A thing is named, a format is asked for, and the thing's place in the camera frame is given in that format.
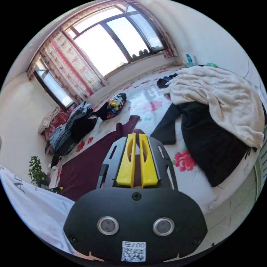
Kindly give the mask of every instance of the dark red cloth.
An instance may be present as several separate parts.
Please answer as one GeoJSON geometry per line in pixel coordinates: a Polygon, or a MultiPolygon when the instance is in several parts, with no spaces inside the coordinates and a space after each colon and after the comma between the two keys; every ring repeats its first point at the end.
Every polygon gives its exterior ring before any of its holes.
{"type": "Polygon", "coordinates": [[[112,144],[133,132],[139,116],[130,116],[126,124],[117,123],[116,131],[107,134],[98,142],[62,166],[58,194],[77,201],[84,194],[95,190],[102,163],[112,144]]]}

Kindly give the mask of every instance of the red floral curtain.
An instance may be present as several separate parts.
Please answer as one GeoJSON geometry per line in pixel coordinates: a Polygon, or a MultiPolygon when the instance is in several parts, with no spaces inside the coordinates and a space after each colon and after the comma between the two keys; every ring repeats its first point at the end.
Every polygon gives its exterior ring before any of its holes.
{"type": "MultiPolygon", "coordinates": [[[[44,43],[36,58],[40,57],[62,89],[77,103],[108,84],[88,56],[61,29],[44,43]]],[[[28,70],[30,79],[34,70],[35,63],[28,70]]]]}

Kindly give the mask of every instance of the screw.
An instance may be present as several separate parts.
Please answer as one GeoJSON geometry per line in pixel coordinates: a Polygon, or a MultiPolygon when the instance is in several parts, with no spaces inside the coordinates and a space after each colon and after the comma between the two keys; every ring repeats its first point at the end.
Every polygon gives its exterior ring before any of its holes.
{"type": "Polygon", "coordinates": [[[199,245],[201,243],[201,239],[200,238],[195,238],[194,241],[193,241],[193,243],[195,245],[199,245]]]}
{"type": "Polygon", "coordinates": [[[77,243],[77,237],[76,236],[70,236],[70,241],[72,242],[72,243],[77,243]]]}
{"type": "Polygon", "coordinates": [[[133,193],[133,195],[132,195],[133,200],[136,200],[136,201],[140,200],[141,197],[142,197],[141,194],[138,192],[133,193]]]}

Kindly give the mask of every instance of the window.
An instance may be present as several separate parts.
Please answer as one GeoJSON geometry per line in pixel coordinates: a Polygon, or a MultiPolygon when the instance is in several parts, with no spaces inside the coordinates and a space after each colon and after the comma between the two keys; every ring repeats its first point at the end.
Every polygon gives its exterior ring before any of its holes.
{"type": "Polygon", "coordinates": [[[74,101],[65,93],[58,82],[54,79],[43,60],[37,61],[36,66],[37,70],[34,72],[35,77],[53,100],[64,111],[66,111],[74,104],[74,101]]]}
{"type": "Polygon", "coordinates": [[[135,6],[112,6],[66,30],[103,76],[153,55],[167,45],[152,21],[135,6]]]}

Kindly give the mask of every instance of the black jacket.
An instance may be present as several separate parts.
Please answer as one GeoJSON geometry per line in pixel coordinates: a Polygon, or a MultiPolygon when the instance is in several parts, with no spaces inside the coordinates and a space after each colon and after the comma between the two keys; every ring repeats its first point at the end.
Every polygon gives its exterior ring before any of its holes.
{"type": "Polygon", "coordinates": [[[182,135],[189,153],[204,171],[211,186],[219,185],[250,153],[251,148],[217,125],[211,118],[209,106],[199,102],[171,104],[151,137],[163,144],[175,144],[175,120],[181,115],[182,135]]]}

